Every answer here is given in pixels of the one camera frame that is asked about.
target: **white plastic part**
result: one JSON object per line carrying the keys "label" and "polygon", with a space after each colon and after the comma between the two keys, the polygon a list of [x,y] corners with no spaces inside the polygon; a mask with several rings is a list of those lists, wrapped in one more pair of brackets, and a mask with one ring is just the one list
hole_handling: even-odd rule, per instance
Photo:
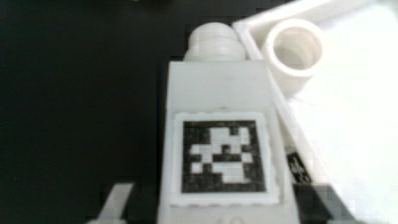
{"label": "white plastic part", "polygon": [[228,38],[212,37],[202,40],[188,49],[184,61],[241,61],[244,49],[239,42]]}
{"label": "white plastic part", "polygon": [[278,21],[305,19],[323,30],[321,69],[275,105],[316,182],[330,183],[355,218],[388,224],[398,223],[395,6],[395,0],[303,0],[234,23],[255,60]]}
{"label": "white plastic part", "polygon": [[221,23],[196,27],[189,35],[184,61],[241,61],[244,49],[232,28]]}
{"label": "white plastic part", "polygon": [[131,189],[131,183],[113,185],[97,219],[88,224],[125,224],[125,221],[120,219],[120,214]]}
{"label": "white plastic part", "polygon": [[[260,12],[248,18],[232,23],[232,28],[239,37],[239,41],[246,51],[250,60],[264,60],[260,53],[260,46],[268,32],[275,24],[287,19],[303,19],[317,24],[328,18],[340,15],[356,7],[365,5],[372,0],[303,0],[292,1],[280,7]],[[291,144],[296,147],[301,157],[303,165],[308,169],[308,174],[314,183],[328,183],[323,165],[319,163],[317,155],[314,154],[314,146],[303,134],[294,115],[289,110],[284,94],[280,91],[275,79],[269,78],[271,98],[280,116],[282,124],[285,126]]]}
{"label": "white plastic part", "polygon": [[218,37],[237,40],[234,30],[223,23],[205,23],[195,28],[189,34],[188,47],[193,47],[202,41]]}
{"label": "white plastic part", "polygon": [[[168,68],[157,224],[298,224],[289,169],[282,149],[276,114],[271,103],[269,83],[264,75],[264,64],[260,61],[172,62]],[[237,120],[246,120],[244,116],[248,116],[248,114],[255,114],[255,116],[262,117],[266,122],[264,129],[269,136],[268,156],[271,156],[271,162],[266,162],[264,167],[268,168],[266,172],[273,170],[273,174],[269,172],[269,176],[266,178],[273,178],[275,181],[275,186],[278,188],[278,202],[276,204],[269,203],[264,205],[262,203],[255,203],[255,205],[250,205],[250,203],[244,203],[246,201],[241,192],[236,194],[239,196],[234,197],[239,198],[239,201],[230,203],[230,201],[223,201],[223,199],[230,200],[230,197],[220,198],[216,193],[205,192],[202,194],[204,197],[196,198],[196,200],[200,199],[202,201],[195,201],[195,203],[180,203],[180,201],[177,201],[175,203],[173,196],[180,194],[180,192],[177,192],[180,179],[175,181],[177,175],[173,170],[175,167],[182,166],[180,161],[175,160],[180,156],[175,156],[173,154],[177,151],[175,144],[182,144],[180,139],[175,137],[180,136],[177,134],[177,132],[180,132],[180,126],[175,124],[177,119],[193,122],[191,120],[198,119],[198,117],[202,117],[200,119],[204,120],[209,120],[209,117],[218,117],[216,121],[225,121],[228,116],[236,116],[234,118]],[[214,142],[241,141],[244,144],[244,130],[237,130],[236,133],[239,138],[234,138],[230,135],[227,136],[223,130],[214,130],[212,134],[218,136],[214,137]],[[189,148],[188,153],[205,154],[205,148],[200,147]],[[205,169],[204,167],[198,168],[198,162],[200,160],[188,164],[191,165],[188,175],[200,173]],[[223,165],[218,165],[214,165],[214,170],[225,171],[225,163]],[[234,165],[232,168],[236,170],[230,171],[230,173],[223,173],[227,176],[223,179],[223,184],[241,182],[239,167]]]}
{"label": "white plastic part", "polygon": [[321,30],[301,19],[287,19],[269,29],[260,52],[284,93],[300,90],[323,56]]}

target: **white surface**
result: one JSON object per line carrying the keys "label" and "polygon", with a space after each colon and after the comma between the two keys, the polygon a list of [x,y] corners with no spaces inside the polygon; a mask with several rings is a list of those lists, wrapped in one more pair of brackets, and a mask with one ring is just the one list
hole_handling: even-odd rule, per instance
{"label": "white surface", "polygon": [[[264,22],[255,19],[280,20],[305,15],[324,31],[323,69],[301,92],[287,98],[287,107],[303,130],[296,133],[308,139],[307,146],[312,147],[307,151],[319,158],[330,184],[355,217],[395,224],[395,1],[374,1],[355,10],[348,5],[351,1],[333,2],[339,4],[337,11],[344,12],[340,16],[339,13],[330,15],[333,7],[316,6],[312,1],[303,0],[285,11],[278,8],[275,14],[252,17],[250,23],[237,24],[234,28],[241,32],[241,41],[246,41],[250,58],[260,57],[255,54],[255,32]],[[287,110],[282,113],[287,124],[294,124]]]}
{"label": "white surface", "polygon": [[[172,62],[166,93],[166,130],[157,224],[298,224],[289,170],[260,62]],[[278,204],[262,206],[170,206],[172,133],[177,113],[257,112],[266,120]]]}

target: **white cylindrical knob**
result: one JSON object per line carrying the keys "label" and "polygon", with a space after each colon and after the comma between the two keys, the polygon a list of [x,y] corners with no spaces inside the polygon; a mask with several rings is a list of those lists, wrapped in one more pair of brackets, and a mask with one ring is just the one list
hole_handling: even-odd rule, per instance
{"label": "white cylindrical knob", "polygon": [[195,28],[189,34],[188,47],[193,47],[207,39],[220,37],[237,41],[237,35],[230,27],[223,23],[205,23]]}
{"label": "white cylindrical knob", "polygon": [[244,49],[236,40],[209,38],[188,49],[184,61],[243,61]]}
{"label": "white cylindrical knob", "polygon": [[314,75],[323,55],[321,30],[301,19],[287,19],[269,29],[260,53],[284,93],[300,90]]}

